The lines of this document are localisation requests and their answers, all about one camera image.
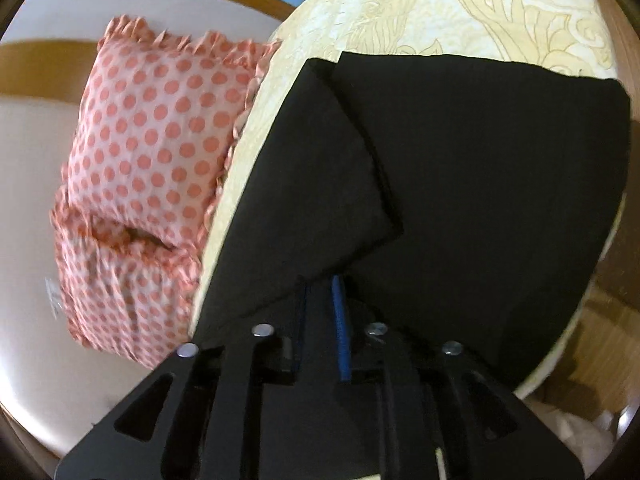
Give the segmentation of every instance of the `pillow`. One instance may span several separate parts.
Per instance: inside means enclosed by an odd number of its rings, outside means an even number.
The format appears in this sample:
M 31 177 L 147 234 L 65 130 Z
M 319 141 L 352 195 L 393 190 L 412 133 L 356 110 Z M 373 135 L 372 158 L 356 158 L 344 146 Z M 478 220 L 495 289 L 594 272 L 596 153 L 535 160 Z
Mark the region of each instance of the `pillow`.
M 68 204 L 66 186 L 51 221 L 62 302 L 76 341 L 148 368 L 187 341 L 200 275 L 196 258 L 83 215 Z
M 279 43 L 112 20 L 81 101 L 71 206 L 200 254 L 228 156 Z

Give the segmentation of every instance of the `wooden floor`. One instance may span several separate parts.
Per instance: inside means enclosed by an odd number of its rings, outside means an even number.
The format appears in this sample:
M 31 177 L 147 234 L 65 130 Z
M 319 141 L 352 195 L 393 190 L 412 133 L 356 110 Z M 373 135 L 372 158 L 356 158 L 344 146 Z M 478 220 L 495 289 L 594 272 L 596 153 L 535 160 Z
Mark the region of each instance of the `wooden floor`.
M 596 272 L 560 364 L 541 388 L 545 402 L 595 420 L 640 402 L 640 39 L 615 0 L 598 0 L 620 81 L 632 100 L 632 151 L 622 222 Z

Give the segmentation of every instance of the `folded black fabric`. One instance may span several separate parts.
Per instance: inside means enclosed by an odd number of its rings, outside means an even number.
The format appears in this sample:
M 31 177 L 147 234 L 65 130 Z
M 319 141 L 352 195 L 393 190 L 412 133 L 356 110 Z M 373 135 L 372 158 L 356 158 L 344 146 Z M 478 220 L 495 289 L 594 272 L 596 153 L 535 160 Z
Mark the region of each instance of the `folded black fabric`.
M 340 269 L 388 322 L 459 340 L 515 385 L 584 293 L 628 132 L 614 80 L 459 56 L 309 60 L 239 202 L 198 332 L 286 294 L 296 275 Z

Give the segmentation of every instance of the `cream floral fabric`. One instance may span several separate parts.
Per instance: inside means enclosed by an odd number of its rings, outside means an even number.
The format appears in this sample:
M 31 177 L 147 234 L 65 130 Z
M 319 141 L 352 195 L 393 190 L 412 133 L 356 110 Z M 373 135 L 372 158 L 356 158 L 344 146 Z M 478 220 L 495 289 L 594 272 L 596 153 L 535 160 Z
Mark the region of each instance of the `cream floral fabric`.
M 234 154 L 210 234 L 196 304 L 202 304 L 255 158 L 306 59 L 337 61 L 345 50 L 459 54 L 527 62 L 567 75 L 616 77 L 611 39 L 596 0 L 307 0 L 273 38 L 284 41 L 271 61 Z M 530 392 L 553 368 L 576 322 L 577 316 L 519 394 Z

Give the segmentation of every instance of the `silver rivet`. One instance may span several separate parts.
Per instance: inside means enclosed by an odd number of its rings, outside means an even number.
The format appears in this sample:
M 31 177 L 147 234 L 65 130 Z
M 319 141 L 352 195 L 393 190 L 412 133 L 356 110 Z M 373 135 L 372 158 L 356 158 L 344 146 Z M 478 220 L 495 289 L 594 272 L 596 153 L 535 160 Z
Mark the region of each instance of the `silver rivet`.
M 198 345 L 196 343 L 185 343 L 177 349 L 176 353 L 178 357 L 193 357 L 198 353 Z
M 373 335 L 373 336 L 381 336 L 381 335 L 385 335 L 388 332 L 389 328 L 387 325 L 385 325 L 384 323 L 371 323 L 368 324 L 365 332 L 368 335 Z
M 442 345 L 442 352 L 446 355 L 462 354 L 463 346 L 457 341 L 447 341 Z
M 276 331 L 269 323 L 260 323 L 251 329 L 251 333 L 256 337 L 269 337 Z

